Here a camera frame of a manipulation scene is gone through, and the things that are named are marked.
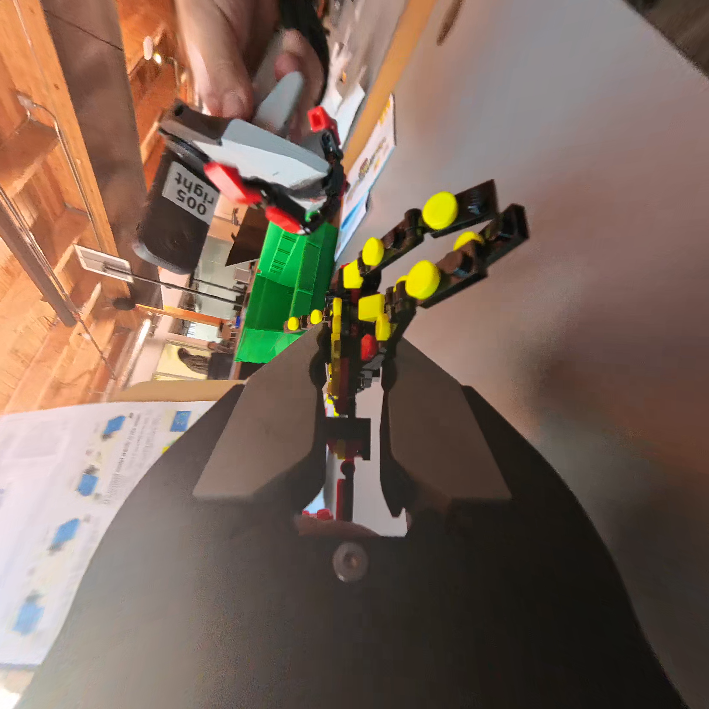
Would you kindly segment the black red yellow lego spider model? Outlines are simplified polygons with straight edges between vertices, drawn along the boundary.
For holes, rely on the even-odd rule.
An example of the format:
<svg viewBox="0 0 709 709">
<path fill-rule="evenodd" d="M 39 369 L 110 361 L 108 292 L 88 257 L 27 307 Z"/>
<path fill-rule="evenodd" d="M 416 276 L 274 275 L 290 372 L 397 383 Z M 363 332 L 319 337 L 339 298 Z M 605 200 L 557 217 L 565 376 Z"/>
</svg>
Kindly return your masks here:
<svg viewBox="0 0 709 709">
<path fill-rule="evenodd" d="M 438 263 L 423 260 L 380 291 L 385 268 L 419 247 L 425 237 L 459 233 L 455 247 Z M 303 509 L 302 519 L 352 521 L 358 459 L 371 458 L 371 419 L 357 416 L 357 397 L 378 381 L 403 341 L 417 311 L 431 308 L 488 276 L 489 268 L 529 238 L 525 207 L 499 208 L 493 179 L 459 193 L 440 191 L 423 208 L 405 212 L 383 237 L 372 237 L 355 261 L 340 268 L 321 311 L 295 325 L 321 325 L 325 361 L 326 453 L 340 463 L 334 508 Z"/>
</svg>

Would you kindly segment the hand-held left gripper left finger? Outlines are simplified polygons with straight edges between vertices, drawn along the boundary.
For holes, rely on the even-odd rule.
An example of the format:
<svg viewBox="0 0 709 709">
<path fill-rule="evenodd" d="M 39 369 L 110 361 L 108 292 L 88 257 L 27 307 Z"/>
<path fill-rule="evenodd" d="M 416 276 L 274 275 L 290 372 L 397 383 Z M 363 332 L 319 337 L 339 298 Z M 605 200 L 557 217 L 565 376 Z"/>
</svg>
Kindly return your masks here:
<svg viewBox="0 0 709 709">
<path fill-rule="evenodd" d="M 193 489 L 202 501 L 301 513 L 325 483 L 321 323 L 249 377 Z"/>
</svg>

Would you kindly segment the wooden clipboard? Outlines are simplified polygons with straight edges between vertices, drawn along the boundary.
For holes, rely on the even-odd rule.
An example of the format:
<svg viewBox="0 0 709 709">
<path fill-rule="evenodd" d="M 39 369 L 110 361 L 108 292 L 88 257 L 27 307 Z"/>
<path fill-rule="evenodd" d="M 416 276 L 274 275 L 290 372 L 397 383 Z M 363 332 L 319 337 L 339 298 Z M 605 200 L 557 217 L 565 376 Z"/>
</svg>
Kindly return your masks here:
<svg viewBox="0 0 709 709">
<path fill-rule="evenodd" d="M 113 394 L 109 401 L 118 402 L 199 402 L 218 401 L 232 388 L 247 380 L 151 380 L 130 386 Z"/>
</svg>

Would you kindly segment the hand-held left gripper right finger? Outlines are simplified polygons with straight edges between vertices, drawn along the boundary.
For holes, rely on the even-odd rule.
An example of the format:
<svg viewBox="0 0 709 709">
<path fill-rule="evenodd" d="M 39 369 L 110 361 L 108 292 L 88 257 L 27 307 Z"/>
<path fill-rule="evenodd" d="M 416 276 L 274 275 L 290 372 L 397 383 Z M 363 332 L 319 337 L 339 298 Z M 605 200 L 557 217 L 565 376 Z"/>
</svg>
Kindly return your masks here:
<svg viewBox="0 0 709 709">
<path fill-rule="evenodd" d="M 512 494 L 462 385 L 403 338 L 383 369 L 380 483 L 393 517 Z"/>
</svg>

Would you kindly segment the white printed instruction sheet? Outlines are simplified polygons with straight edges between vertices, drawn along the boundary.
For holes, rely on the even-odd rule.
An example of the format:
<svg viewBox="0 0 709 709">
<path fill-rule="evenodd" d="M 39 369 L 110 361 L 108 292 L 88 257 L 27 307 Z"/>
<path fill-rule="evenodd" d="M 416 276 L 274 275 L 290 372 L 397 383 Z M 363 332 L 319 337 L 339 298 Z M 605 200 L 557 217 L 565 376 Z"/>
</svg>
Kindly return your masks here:
<svg viewBox="0 0 709 709">
<path fill-rule="evenodd" d="M 103 535 L 214 401 L 120 401 L 1 417 L 1 665 L 36 667 Z"/>
</svg>

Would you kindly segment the person's right hand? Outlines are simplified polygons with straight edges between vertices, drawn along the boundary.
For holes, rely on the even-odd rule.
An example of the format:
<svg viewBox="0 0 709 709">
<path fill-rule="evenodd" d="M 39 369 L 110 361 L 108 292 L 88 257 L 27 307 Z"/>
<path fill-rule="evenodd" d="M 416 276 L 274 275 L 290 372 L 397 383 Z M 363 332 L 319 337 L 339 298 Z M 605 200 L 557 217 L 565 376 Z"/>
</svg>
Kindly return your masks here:
<svg viewBox="0 0 709 709">
<path fill-rule="evenodd" d="M 253 78 L 274 36 L 274 78 L 300 72 L 304 87 L 289 138 L 309 133 L 308 111 L 323 98 L 330 66 L 326 32 L 312 1 L 175 1 L 196 94 L 213 116 L 251 120 Z"/>
</svg>

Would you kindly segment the lego instruction booklet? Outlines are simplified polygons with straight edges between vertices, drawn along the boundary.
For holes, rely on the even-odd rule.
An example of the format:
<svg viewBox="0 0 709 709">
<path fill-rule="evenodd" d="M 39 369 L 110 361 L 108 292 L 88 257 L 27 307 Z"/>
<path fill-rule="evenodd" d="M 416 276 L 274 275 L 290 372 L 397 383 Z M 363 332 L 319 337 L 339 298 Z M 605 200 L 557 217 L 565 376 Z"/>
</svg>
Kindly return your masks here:
<svg viewBox="0 0 709 709">
<path fill-rule="evenodd" d="M 395 97 L 390 93 L 383 113 L 347 176 L 350 188 L 342 202 L 335 260 L 340 258 L 366 217 L 371 191 L 395 147 Z"/>
</svg>

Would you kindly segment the red black lego leg piece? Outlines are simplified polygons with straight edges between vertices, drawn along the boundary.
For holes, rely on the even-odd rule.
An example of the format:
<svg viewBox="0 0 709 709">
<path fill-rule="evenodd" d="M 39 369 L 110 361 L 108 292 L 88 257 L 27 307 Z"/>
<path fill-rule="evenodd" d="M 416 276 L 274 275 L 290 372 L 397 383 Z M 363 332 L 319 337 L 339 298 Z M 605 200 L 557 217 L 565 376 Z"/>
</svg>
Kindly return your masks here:
<svg viewBox="0 0 709 709">
<path fill-rule="evenodd" d="M 288 215 L 281 212 L 277 209 L 277 197 L 280 196 L 277 192 L 277 184 L 261 179 L 245 179 L 236 168 L 213 162 L 208 156 L 204 167 L 206 177 L 230 202 L 260 210 L 269 222 L 289 233 L 313 234 L 338 214 L 342 197 L 349 185 L 342 166 L 343 153 L 338 122 L 321 106 L 308 111 L 308 122 L 311 132 L 306 136 L 305 142 L 294 144 L 321 155 L 330 164 L 328 176 L 322 181 L 315 182 L 321 184 L 329 196 L 320 210 L 313 210 L 304 215 L 302 213 Z"/>
</svg>

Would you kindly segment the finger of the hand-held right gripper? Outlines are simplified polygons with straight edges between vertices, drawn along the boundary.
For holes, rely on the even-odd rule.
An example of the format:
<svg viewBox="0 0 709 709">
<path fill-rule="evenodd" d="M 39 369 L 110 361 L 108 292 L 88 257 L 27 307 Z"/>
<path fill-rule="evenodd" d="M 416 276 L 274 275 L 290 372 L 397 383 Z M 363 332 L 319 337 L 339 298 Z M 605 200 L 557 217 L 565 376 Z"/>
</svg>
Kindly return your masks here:
<svg viewBox="0 0 709 709">
<path fill-rule="evenodd" d="M 241 119 L 229 120 L 221 137 L 198 136 L 193 143 L 213 162 L 236 168 L 245 179 L 287 189 L 310 187 L 330 173 L 321 155 Z"/>
<path fill-rule="evenodd" d="M 277 192 L 277 209 L 288 215 L 318 211 L 329 199 L 321 184 L 278 184 Z"/>
</svg>

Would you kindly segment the green plastic bin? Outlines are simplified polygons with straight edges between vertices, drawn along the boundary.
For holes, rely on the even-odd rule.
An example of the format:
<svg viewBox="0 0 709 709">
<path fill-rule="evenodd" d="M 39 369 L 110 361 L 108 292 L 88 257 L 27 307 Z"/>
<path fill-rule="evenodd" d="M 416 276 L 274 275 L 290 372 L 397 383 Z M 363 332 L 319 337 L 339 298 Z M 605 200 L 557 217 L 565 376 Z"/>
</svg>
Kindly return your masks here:
<svg viewBox="0 0 709 709">
<path fill-rule="evenodd" d="M 329 223 L 312 235 L 269 225 L 242 319 L 236 362 L 271 361 L 301 335 L 285 329 L 288 319 L 323 309 L 337 238 L 338 229 Z"/>
</svg>

